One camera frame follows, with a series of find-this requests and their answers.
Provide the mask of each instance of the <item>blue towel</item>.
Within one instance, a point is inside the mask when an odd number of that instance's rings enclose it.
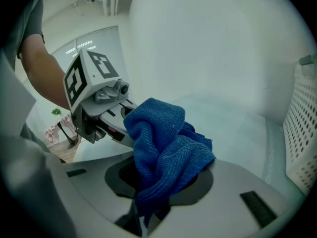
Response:
[[[215,159],[211,140],[185,122],[185,110],[150,98],[124,119],[140,175],[135,201],[148,216]]]

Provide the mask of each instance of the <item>person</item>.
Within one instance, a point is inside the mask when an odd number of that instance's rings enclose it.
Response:
[[[42,17],[43,0],[31,0],[8,35],[3,52],[13,69],[16,57],[21,59],[28,79],[40,95],[69,110],[63,86],[64,72],[44,45]],[[26,124],[21,136],[38,143],[45,152],[49,152]]]

